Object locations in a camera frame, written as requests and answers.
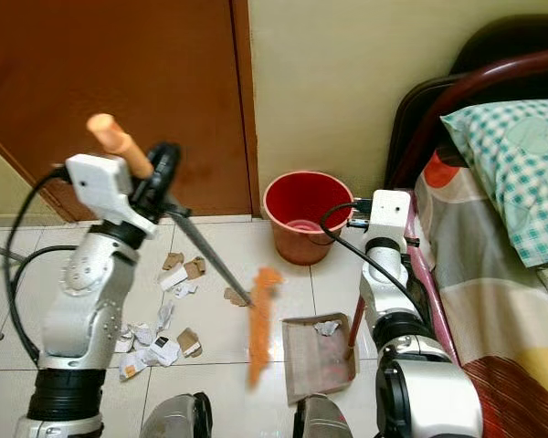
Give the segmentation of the orange bristle broom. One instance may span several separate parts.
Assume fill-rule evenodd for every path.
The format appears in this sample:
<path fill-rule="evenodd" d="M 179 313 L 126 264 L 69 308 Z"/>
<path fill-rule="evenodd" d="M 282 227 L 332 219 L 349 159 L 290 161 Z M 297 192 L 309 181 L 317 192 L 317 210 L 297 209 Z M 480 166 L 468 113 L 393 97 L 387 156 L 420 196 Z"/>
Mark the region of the orange bristle broom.
<path fill-rule="evenodd" d="M 153 163 L 145 157 L 132 136 L 120 128 L 111 114 L 94 114 L 87 121 L 87 129 L 95 135 L 96 141 L 101 143 L 103 150 L 124 159 L 132 176 L 144 179 L 156 175 Z M 283 276 L 277 268 L 263 266 L 258 269 L 253 287 L 244 293 L 237 281 L 227 272 L 223 262 L 213 260 L 213 264 L 219 274 L 228 281 L 233 292 L 248 306 L 248 387 L 252 391 L 258 387 L 261 372 L 270 363 L 271 309 L 273 308 L 271 296 L 274 295 L 274 289 L 282 283 Z"/>

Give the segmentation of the brown dustpan with red handle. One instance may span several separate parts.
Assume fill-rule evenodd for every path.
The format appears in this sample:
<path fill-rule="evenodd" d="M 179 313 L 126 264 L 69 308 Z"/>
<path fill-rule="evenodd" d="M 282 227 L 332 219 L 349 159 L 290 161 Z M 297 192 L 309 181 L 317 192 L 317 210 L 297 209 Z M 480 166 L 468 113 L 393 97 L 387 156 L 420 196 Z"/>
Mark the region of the brown dustpan with red handle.
<path fill-rule="evenodd" d="M 341 320 L 340 332 L 321 337 L 312 328 L 316 322 Z M 285 384 L 289 404 L 303 397 L 345 391 L 359 372 L 359 354 L 351 343 L 358 326 L 348 313 L 283 318 L 279 322 L 285 351 Z"/>

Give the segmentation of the red plastic bucket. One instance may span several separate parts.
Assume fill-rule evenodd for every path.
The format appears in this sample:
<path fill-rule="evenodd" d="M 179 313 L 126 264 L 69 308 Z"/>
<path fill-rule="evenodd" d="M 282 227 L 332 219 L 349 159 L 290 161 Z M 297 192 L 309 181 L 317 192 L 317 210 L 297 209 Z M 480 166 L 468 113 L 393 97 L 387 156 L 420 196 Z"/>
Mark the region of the red plastic bucket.
<path fill-rule="evenodd" d="M 295 266 L 319 263 L 333 243 L 323 230 L 339 234 L 353 209 L 338 209 L 327 221 L 321 217 L 335 205 L 353 201 L 350 189 L 327 172 L 286 172 L 275 178 L 263 192 L 263 209 L 279 255 Z"/>

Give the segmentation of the brown wooden door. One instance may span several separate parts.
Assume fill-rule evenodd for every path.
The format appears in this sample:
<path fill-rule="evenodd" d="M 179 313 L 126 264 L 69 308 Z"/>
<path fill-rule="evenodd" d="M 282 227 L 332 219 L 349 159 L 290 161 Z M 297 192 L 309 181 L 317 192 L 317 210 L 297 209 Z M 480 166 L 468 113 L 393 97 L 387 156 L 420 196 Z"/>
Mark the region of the brown wooden door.
<path fill-rule="evenodd" d="M 107 113 L 141 149 L 182 147 L 174 196 L 257 210 L 248 0 L 0 0 L 0 157 L 32 183 L 100 146 Z"/>

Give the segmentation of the crumpled white paper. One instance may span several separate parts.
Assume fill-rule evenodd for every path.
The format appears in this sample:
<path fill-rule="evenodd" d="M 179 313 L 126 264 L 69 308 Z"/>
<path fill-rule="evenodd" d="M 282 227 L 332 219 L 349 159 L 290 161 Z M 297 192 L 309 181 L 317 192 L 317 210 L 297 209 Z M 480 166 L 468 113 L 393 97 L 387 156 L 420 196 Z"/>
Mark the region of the crumpled white paper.
<path fill-rule="evenodd" d="M 320 337 L 335 337 L 340 332 L 341 326 L 343 326 L 343 321 L 341 320 L 325 320 L 316 322 L 316 324 L 312 325 L 312 328 Z"/>

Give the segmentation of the dark red bed headboard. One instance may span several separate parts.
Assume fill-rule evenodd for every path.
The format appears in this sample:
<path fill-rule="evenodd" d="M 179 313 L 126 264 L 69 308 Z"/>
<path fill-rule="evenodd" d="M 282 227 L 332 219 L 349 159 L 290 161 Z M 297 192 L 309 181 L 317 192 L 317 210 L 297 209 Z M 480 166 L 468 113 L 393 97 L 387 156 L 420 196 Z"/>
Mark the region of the dark red bed headboard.
<path fill-rule="evenodd" d="M 415 187 L 432 157 L 465 166 L 441 125 L 445 114 L 527 99 L 548 99 L 548 14 L 495 18 L 468 38 L 448 75 L 406 93 L 396 109 L 383 187 Z"/>

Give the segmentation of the teal checked pillow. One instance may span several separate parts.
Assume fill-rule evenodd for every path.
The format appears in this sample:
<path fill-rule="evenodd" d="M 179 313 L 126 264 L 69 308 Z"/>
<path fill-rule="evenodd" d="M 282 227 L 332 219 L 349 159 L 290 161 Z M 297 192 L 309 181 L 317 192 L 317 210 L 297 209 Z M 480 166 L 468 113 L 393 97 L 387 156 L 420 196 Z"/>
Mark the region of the teal checked pillow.
<path fill-rule="evenodd" d="M 441 122 L 522 263 L 548 266 L 548 99 L 466 106 Z"/>

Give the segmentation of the yellowish paper scrap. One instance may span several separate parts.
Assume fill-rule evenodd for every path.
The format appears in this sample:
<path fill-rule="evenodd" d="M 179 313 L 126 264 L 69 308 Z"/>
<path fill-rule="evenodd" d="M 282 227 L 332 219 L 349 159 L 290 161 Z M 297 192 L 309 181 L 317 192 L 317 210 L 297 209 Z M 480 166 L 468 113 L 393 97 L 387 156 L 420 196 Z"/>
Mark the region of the yellowish paper scrap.
<path fill-rule="evenodd" d="M 120 380 L 127 382 L 149 367 L 149 360 L 145 358 L 143 351 L 125 353 L 120 363 Z"/>

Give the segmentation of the silver left robot leg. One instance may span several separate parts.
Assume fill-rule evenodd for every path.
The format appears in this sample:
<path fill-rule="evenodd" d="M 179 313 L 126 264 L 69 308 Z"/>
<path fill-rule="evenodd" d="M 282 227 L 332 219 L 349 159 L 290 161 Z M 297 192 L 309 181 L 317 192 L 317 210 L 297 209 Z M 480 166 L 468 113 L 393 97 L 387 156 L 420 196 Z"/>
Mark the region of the silver left robot leg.
<path fill-rule="evenodd" d="M 139 438 L 210 438 L 212 427 L 211 401 L 206 393 L 179 393 L 150 412 Z"/>

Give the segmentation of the silver robot leg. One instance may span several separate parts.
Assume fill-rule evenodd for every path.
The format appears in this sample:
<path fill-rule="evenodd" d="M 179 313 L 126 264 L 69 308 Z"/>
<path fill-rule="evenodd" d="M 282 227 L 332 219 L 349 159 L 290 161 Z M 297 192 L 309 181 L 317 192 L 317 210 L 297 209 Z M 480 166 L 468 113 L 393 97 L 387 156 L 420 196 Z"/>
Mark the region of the silver robot leg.
<path fill-rule="evenodd" d="M 206 393 L 179 393 L 150 412 L 139 438 L 210 438 L 212 427 L 211 401 Z"/>
<path fill-rule="evenodd" d="M 338 405 L 313 393 L 296 403 L 292 438 L 353 438 L 353 433 Z"/>

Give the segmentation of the silver right robot leg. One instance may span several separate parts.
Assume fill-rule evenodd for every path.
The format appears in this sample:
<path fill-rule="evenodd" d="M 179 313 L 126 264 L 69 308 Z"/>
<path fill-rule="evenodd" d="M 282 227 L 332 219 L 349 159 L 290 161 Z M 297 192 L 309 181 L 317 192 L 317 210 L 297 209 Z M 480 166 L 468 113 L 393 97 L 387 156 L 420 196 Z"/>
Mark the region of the silver right robot leg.
<path fill-rule="evenodd" d="M 353 433 L 338 405 L 313 393 L 296 403 L 292 438 L 353 438 Z"/>

